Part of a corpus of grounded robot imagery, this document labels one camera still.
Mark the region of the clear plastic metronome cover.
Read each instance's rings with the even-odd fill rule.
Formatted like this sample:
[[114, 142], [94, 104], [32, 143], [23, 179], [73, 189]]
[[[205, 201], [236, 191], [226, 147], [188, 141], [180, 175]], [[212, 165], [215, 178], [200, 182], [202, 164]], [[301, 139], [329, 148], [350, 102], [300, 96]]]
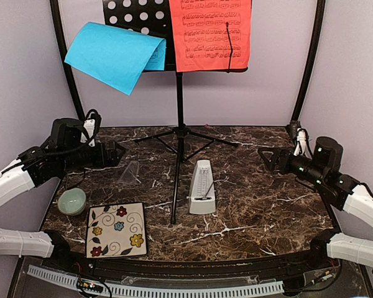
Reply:
[[139, 169], [140, 163], [138, 161], [131, 161], [122, 172], [119, 183], [127, 185], [140, 184]]

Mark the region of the white metronome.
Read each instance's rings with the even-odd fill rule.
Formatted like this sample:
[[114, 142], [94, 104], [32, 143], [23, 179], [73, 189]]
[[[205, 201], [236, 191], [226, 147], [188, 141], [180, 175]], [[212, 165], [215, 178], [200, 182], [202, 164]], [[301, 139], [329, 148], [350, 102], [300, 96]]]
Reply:
[[190, 214], [206, 215], [216, 212], [214, 179], [209, 160], [196, 162], [188, 198]]

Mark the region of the blue sheet music page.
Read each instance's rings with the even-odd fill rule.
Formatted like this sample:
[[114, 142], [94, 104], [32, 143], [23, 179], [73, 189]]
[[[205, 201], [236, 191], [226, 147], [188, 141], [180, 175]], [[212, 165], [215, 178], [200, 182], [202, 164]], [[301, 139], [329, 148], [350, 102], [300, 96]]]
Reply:
[[129, 96], [143, 71], [164, 70], [166, 47], [164, 38], [89, 22], [75, 37], [65, 63]]

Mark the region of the red sheet music page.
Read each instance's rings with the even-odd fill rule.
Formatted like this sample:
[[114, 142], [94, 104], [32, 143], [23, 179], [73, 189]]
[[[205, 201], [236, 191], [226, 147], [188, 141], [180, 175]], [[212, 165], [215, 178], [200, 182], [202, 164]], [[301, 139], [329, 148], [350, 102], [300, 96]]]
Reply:
[[251, 54], [252, 1], [170, 1], [178, 72], [237, 71]]

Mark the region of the black perforated music stand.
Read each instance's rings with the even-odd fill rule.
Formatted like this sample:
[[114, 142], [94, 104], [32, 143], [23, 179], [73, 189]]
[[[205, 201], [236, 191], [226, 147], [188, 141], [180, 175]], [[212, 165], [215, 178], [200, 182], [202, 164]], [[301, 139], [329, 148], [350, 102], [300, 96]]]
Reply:
[[[139, 1], [131, 1], [130, 4], [126, 6], [124, 6], [123, 3], [123, 1], [114, 1], [114, 3], [111, 4], [109, 1], [103, 1], [105, 24], [123, 29], [139, 30], [141, 32], [143, 30], [149, 30], [150, 35], [164, 38], [167, 42], [164, 70], [175, 72], [177, 88], [177, 125], [164, 133], [136, 140], [136, 143], [140, 143], [156, 139], [177, 156], [170, 214], [170, 223], [174, 225], [176, 223], [177, 196], [181, 164], [193, 158], [214, 142], [232, 146], [234, 148], [237, 148], [238, 144], [194, 132], [184, 123], [183, 74], [178, 72], [176, 69], [177, 63], [173, 38], [175, 22], [172, 20], [170, 2], [147, 1], [146, 4], [141, 5]], [[185, 156], [185, 138], [189, 135], [205, 139], [208, 143], [193, 152], [191, 155]]]

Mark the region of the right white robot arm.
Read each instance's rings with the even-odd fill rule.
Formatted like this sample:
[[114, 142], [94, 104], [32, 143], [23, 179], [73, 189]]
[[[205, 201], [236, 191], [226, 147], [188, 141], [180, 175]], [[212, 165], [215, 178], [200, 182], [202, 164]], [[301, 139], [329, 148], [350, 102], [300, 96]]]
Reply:
[[[330, 137], [318, 137], [311, 158], [301, 150], [261, 147], [258, 154], [269, 171], [293, 174], [312, 185], [321, 200], [373, 228], [373, 192], [356, 178], [340, 172], [343, 147]], [[305, 264], [318, 269], [328, 259], [346, 260], [373, 268], [373, 241], [326, 229], [310, 242]]]

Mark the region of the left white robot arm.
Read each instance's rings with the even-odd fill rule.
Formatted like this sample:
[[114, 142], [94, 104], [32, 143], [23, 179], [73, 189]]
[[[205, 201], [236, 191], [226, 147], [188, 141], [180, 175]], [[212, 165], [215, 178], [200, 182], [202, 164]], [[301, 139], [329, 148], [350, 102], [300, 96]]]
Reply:
[[[64, 178], [68, 170], [117, 166], [126, 150], [116, 141], [98, 141], [100, 125], [97, 114], [85, 120], [54, 120], [43, 144], [26, 149], [0, 170], [0, 209], [52, 179]], [[69, 271], [75, 266], [69, 250], [68, 242], [52, 230], [0, 228], [0, 256], [50, 258], [62, 271]]]

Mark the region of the pale green ceramic bowl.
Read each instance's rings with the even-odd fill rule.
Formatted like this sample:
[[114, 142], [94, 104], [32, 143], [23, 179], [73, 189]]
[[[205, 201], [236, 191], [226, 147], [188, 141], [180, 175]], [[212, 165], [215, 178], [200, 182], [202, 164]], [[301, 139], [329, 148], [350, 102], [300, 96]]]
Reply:
[[78, 187], [66, 190], [59, 197], [57, 206], [64, 215], [80, 215], [86, 207], [86, 194]]

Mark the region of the square floral ceramic plate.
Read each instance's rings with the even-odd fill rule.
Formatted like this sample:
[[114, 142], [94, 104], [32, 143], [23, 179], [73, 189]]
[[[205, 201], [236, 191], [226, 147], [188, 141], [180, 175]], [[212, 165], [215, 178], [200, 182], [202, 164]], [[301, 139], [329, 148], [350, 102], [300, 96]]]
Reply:
[[133, 258], [148, 253], [142, 202], [89, 208], [85, 256], [89, 259]]

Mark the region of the small green circuit board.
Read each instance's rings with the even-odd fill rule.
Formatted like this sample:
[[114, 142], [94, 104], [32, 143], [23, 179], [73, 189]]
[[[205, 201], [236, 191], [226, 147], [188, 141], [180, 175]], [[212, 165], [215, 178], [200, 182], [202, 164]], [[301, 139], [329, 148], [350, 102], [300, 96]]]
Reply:
[[78, 279], [76, 281], [76, 288], [82, 293], [101, 294], [104, 291], [104, 287], [90, 281], [88, 279]]

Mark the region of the right black frame post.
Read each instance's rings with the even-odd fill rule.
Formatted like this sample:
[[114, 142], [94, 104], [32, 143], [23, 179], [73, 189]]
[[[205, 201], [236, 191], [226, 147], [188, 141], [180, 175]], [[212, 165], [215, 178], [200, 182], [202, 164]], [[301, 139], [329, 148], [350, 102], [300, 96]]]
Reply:
[[305, 68], [300, 84], [300, 88], [298, 91], [297, 99], [293, 108], [292, 116], [290, 119], [290, 125], [297, 124], [303, 109], [303, 105], [305, 102], [306, 94], [308, 92], [308, 87], [310, 84], [311, 76], [313, 73], [316, 54], [318, 51], [320, 37], [321, 37], [321, 30], [323, 25], [323, 19], [325, 16], [325, 7], [326, 1], [325, 0], [317, 0], [316, 2], [316, 10], [315, 10], [315, 17], [313, 21], [313, 29], [311, 33], [310, 45], [307, 53]]

